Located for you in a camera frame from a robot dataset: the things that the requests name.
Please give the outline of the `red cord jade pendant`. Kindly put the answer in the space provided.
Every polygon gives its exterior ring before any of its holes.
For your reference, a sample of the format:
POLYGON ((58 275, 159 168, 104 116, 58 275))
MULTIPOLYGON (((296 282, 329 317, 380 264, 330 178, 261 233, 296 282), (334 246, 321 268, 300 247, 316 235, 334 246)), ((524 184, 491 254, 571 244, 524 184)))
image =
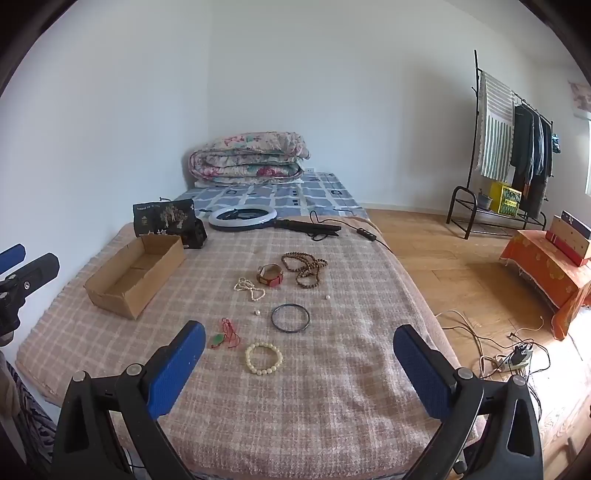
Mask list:
POLYGON ((223 318, 221 320, 221 333, 215 334, 211 339, 211 349, 217 349, 221 346, 235 349, 240 342, 242 342, 242 338, 239 337, 231 320, 223 318))

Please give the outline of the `open cardboard box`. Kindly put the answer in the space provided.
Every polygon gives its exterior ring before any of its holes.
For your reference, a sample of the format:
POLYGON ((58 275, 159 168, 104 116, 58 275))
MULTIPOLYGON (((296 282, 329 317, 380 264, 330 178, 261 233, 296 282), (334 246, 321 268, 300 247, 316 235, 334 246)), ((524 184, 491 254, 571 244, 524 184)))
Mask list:
POLYGON ((84 289, 95 306, 137 320, 184 259, 179 236, 140 236, 106 261, 84 289))

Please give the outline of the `black printed snack bag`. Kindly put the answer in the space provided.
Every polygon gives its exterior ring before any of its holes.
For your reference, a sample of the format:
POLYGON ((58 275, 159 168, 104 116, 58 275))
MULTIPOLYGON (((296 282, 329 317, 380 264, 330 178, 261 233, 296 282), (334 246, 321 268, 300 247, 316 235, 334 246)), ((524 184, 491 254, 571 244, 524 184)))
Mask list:
POLYGON ((179 236, 185 249, 201 249, 207 240, 204 223, 190 199, 134 204, 136 237, 149 234, 179 236))

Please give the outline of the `black clothes rack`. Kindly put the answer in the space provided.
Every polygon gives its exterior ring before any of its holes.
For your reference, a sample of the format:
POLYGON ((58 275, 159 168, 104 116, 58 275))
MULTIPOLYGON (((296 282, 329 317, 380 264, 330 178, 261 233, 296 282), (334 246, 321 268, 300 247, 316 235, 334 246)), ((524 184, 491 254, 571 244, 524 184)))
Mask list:
POLYGON ((469 172, 454 188, 446 223, 468 239, 505 236, 483 215, 544 230, 547 186, 553 176, 554 123, 514 89, 485 71, 474 57, 476 100, 469 172))

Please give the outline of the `black folded tripod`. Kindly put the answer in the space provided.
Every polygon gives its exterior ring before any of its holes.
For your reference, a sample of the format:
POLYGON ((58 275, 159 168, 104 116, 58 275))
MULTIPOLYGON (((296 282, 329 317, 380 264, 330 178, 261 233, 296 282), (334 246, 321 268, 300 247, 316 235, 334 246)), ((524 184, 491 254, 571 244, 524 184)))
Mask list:
POLYGON ((338 236, 339 231, 341 231, 341 227, 339 226, 288 219, 274 220, 273 228, 304 233, 314 241, 322 241, 327 237, 338 236))

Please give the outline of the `yellow green box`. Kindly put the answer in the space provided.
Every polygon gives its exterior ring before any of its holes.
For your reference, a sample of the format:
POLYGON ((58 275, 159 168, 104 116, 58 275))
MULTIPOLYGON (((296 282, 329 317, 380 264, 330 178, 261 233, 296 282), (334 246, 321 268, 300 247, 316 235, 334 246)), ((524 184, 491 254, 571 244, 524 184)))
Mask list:
POLYGON ((489 197, 490 209, 497 214, 515 217, 518 214, 522 193, 509 185, 495 181, 491 184, 489 197))

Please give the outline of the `red tan book box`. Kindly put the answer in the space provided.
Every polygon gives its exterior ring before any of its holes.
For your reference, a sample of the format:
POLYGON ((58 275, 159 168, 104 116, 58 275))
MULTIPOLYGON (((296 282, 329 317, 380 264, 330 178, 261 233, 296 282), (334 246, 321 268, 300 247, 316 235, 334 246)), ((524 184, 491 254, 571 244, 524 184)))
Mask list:
POLYGON ((577 267, 590 260, 590 233, 582 234, 562 216, 555 215, 545 237, 577 267))

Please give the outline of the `folded floral quilt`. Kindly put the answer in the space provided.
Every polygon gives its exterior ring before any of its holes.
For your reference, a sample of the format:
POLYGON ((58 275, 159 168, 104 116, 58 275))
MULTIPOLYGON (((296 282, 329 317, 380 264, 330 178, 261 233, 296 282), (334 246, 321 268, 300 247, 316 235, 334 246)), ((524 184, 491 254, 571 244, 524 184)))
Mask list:
POLYGON ((249 132, 219 137, 190 154, 189 173, 219 185, 290 183, 301 178, 301 162, 310 159, 304 137, 296 132, 249 132))

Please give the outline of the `blue checked bed sheet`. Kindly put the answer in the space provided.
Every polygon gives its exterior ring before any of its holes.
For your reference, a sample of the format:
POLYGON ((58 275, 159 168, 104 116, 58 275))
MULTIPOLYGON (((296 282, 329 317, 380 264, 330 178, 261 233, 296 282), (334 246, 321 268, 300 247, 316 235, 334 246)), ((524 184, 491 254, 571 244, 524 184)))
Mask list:
POLYGON ((315 211, 320 216, 369 218, 335 174, 311 169, 300 179, 283 184, 226 186, 197 181, 178 198, 185 199, 193 201, 202 219, 214 210, 242 205, 273 207, 280 217, 308 217, 315 211))

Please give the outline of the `striped hanging towel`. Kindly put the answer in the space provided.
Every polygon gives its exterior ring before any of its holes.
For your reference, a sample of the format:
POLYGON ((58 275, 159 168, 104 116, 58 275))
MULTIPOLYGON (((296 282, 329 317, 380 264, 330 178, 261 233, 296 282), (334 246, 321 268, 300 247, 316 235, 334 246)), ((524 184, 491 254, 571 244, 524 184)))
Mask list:
POLYGON ((503 182, 511 166, 515 102, 513 91, 488 72, 480 73, 477 170, 503 182))

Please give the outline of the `dark hanging clothes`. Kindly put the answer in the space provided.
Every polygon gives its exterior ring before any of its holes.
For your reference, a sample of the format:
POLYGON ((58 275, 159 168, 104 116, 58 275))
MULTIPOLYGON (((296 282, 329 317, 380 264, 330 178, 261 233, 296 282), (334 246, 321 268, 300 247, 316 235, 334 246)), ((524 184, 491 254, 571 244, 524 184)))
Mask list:
POLYGON ((514 109, 514 139, 510 165, 512 188, 521 192, 520 209, 537 218, 546 199, 552 176, 552 125, 527 104, 514 109))

